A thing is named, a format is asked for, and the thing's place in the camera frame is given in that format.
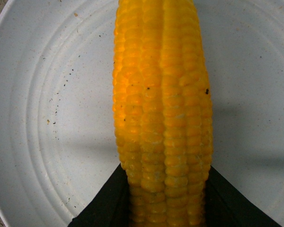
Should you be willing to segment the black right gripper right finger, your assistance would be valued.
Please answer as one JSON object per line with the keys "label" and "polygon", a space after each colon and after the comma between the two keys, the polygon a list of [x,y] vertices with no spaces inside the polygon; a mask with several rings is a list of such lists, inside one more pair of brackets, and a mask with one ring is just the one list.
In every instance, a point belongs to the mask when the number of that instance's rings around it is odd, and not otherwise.
{"label": "black right gripper right finger", "polygon": [[208,227],[280,226],[213,167],[209,171],[205,193],[205,218]]}

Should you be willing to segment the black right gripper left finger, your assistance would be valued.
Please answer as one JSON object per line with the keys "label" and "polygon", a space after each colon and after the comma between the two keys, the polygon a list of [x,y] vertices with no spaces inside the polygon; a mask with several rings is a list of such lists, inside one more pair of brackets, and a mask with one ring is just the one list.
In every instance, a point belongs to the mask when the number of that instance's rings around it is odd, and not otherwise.
{"label": "black right gripper left finger", "polygon": [[119,165],[90,204],[68,225],[70,227],[127,227],[129,186]]}

